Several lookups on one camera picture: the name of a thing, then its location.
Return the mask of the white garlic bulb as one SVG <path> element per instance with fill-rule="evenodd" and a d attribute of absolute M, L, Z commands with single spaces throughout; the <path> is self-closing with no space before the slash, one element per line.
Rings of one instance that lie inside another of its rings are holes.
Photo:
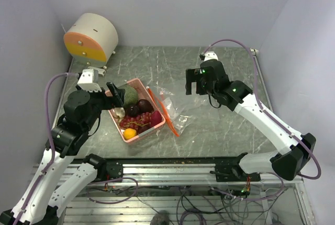
<path fill-rule="evenodd" d="M 114 117 L 118 119 L 118 122 L 120 123 L 126 116 L 124 108 L 114 108 Z"/>

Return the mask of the pink plastic basket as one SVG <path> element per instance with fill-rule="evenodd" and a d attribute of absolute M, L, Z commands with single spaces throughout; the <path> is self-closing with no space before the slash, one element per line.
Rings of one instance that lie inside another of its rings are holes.
<path fill-rule="evenodd" d="M 140 79 L 129 80 L 120 88 L 125 90 L 124 106 L 109 114 L 124 142 L 134 143 L 164 126 L 165 117 Z"/>

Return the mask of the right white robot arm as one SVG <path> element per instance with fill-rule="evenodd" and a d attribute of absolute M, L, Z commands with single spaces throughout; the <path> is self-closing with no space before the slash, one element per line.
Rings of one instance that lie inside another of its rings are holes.
<path fill-rule="evenodd" d="M 242 181 L 252 173 L 275 173 L 291 181 L 311 159 L 316 138 L 311 133 L 301 134 L 289 127 L 261 103 L 244 82 L 231 81 L 220 61 L 204 61 L 199 68 L 187 69 L 185 75 L 187 95 L 192 93 L 195 83 L 198 95 L 208 95 L 220 106 L 242 116 L 275 146 L 273 152 L 241 154 L 237 164 L 230 169 L 235 180 Z"/>

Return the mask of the red grape bunch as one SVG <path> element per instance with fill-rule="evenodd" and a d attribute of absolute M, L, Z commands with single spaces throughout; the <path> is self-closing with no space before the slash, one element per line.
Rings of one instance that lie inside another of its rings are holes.
<path fill-rule="evenodd" d="M 135 117 L 125 115 L 125 117 L 123 117 L 123 119 L 119 122 L 119 125 L 123 129 L 127 128 L 138 129 L 139 127 L 150 126 L 150 123 L 151 123 L 151 113 L 145 112 Z"/>

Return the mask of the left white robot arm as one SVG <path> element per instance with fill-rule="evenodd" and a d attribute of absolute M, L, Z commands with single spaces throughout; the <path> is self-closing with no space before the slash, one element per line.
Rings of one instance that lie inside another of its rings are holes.
<path fill-rule="evenodd" d="M 90 154 L 68 180 L 57 185 L 91 136 L 93 125 L 100 123 L 102 111 L 124 105 L 125 89 L 113 83 L 107 87 L 109 96 L 103 88 L 92 92 L 78 88 L 69 95 L 32 182 L 17 205 L 1 213 L 2 224 L 57 224 L 66 206 L 86 185 L 106 178 L 106 160 Z"/>

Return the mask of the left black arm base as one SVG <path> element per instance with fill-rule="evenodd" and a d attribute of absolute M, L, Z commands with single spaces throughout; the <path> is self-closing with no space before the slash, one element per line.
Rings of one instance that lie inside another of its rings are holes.
<path fill-rule="evenodd" d="M 93 182 L 102 182 L 117 179 L 123 176 L 122 165 L 114 159 L 105 159 L 96 154 L 89 154 L 83 159 L 97 170 L 96 178 Z"/>

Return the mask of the clear bag orange zipper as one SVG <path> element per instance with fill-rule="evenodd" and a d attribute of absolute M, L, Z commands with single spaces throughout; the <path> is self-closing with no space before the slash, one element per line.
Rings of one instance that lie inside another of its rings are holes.
<path fill-rule="evenodd" d="M 159 111 L 166 120 L 167 126 L 179 137 L 198 115 L 201 106 L 207 104 L 207 99 L 200 96 L 187 96 L 181 92 L 172 92 L 164 87 L 146 87 L 149 95 L 157 104 Z"/>

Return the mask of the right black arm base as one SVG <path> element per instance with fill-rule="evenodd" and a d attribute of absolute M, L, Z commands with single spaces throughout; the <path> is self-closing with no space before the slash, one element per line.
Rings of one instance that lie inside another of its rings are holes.
<path fill-rule="evenodd" d="M 259 182 L 259 173 L 247 174 L 239 166 L 239 162 L 246 155 L 245 152 L 238 156 L 215 157 L 215 167 L 210 174 L 215 175 L 217 182 L 246 182 L 248 177 L 252 182 Z"/>

